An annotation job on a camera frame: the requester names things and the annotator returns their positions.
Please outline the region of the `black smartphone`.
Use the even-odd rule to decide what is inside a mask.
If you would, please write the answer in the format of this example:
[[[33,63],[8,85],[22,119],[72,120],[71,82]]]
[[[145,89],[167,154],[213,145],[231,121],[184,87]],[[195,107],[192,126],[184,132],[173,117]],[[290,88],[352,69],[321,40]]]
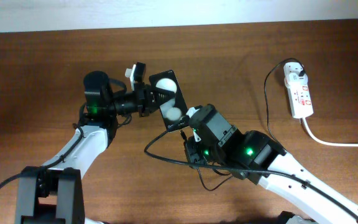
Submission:
[[[173,128],[173,125],[186,115],[188,107],[174,71],[167,70],[151,75],[149,81],[153,87],[174,92],[175,96],[170,96],[170,99],[159,108],[166,129],[178,130]]]

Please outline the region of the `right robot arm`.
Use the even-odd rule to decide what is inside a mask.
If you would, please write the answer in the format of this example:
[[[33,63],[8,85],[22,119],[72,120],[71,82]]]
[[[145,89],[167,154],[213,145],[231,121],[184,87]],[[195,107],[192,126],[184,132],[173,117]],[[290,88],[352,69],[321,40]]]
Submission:
[[[187,158],[217,163],[298,207],[316,223],[358,223],[358,205],[307,171],[281,144],[259,131],[240,132],[213,105],[190,108]]]

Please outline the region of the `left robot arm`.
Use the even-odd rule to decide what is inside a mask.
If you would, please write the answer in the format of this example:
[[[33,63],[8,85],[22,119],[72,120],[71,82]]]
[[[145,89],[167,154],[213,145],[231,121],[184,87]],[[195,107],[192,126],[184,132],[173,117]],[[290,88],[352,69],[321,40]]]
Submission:
[[[19,174],[15,223],[93,223],[85,215],[82,179],[121,127],[118,116],[148,116],[179,94],[172,70],[151,75],[144,69],[126,70],[131,92],[119,80],[93,71],[83,80],[86,102],[80,107],[75,133],[68,143],[40,167],[27,166]]]

